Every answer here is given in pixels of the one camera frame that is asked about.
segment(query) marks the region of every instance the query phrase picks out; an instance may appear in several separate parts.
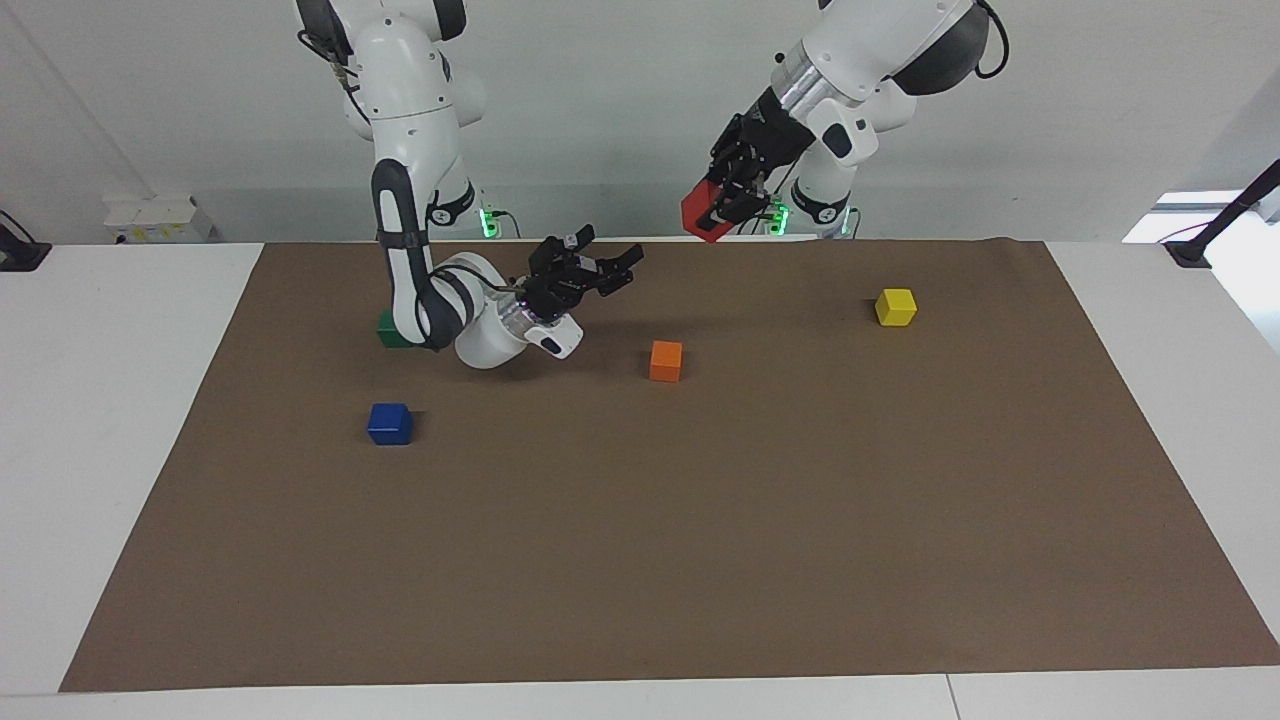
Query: blue block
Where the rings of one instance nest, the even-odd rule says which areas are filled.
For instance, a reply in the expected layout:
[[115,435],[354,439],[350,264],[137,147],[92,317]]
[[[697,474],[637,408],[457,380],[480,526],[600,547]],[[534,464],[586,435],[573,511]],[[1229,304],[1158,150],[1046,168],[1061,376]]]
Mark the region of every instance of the blue block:
[[369,414],[369,437],[378,445],[408,445],[413,438],[413,416],[407,405],[374,405]]

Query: wooden cube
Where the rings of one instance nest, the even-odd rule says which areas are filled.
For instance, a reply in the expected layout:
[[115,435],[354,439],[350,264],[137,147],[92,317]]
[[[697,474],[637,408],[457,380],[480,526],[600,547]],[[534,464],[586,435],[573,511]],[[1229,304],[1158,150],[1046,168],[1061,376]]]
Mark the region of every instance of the wooden cube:
[[876,301],[876,315],[886,328],[910,325],[915,311],[915,296],[910,290],[886,290]]
[[378,316],[378,340],[383,341],[383,347],[402,348],[413,347],[413,343],[401,337],[396,329],[396,320],[390,310],[383,310]]
[[407,405],[374,405],[369,413],[369,437],[376,445],[408,445],[413,441],[413,415]]
[[678,342],[654,341],[649,356],[649,379],[659,383],[678,383],[685,361],[685,346]]

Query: table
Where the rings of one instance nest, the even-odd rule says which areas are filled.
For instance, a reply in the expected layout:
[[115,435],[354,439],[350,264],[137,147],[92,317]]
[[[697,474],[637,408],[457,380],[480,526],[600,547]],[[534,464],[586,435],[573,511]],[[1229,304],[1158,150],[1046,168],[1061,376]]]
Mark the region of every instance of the table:
[[[0,316],[0,717],[1280,715],[1280,667],[49,697],[260,251],[61,247],[0,283],[18,309]],[[1280,357],[1212,274],[1158,247],[1051,251],[1275,633]]]

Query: black clamp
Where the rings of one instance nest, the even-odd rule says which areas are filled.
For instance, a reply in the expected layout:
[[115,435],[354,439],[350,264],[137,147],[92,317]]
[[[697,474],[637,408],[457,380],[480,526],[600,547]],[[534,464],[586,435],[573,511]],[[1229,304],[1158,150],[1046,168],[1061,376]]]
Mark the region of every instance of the black clamp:
[[617,258],[600,260],[579,255],[594,240],[595,228],[586,225],[568,237],[548,237],[529,256],[522,301],[540,322],[558,320],[589,291],[608,297],[635,281],[631,268],[644,260],[644,247],[632,245]]
[[733,115],[712,147],[705,179],[717,187],[717,196],[698,227],[710,231],[758,217],[769,206],[764,182],[777,168],[797,161],[814,140],[767,88],[745,115]]

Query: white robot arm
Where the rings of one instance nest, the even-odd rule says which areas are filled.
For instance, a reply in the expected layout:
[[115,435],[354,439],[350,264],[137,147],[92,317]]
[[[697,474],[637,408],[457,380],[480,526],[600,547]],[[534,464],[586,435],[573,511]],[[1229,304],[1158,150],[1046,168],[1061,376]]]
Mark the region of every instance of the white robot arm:
[[475,202],[460,160],[460,128],[480,118],[484,91],[454,73],[440,42],[466,28],[462,0],[297,0],[298,38],[333,67],[347,118],[374,143],[378,242],[392,278],[396,329],[413,345],[451,345],[463,363],[492,369],[538,345],[568,357],[582,329],[568,310],[591,290],[611,295],[634,279],[640,246],[612,260],[580,256],[586,225],[549,237],[511,286],[484,258],[431,260],[430,225],[452,225]]
[[[799,163],[791,200],[832,234],[844,222],[858,165],[877,133],[906,124],[915,99],[978,69],[989,26],[1007,36],[987,0],[819,0],[822,20],[787,55],[769,87],[735,115],[712,150],[707,177],[682,204],[685,228],[714,242],[759,217],[765,181]],[[991,73],[995,77],[1005,61]]]

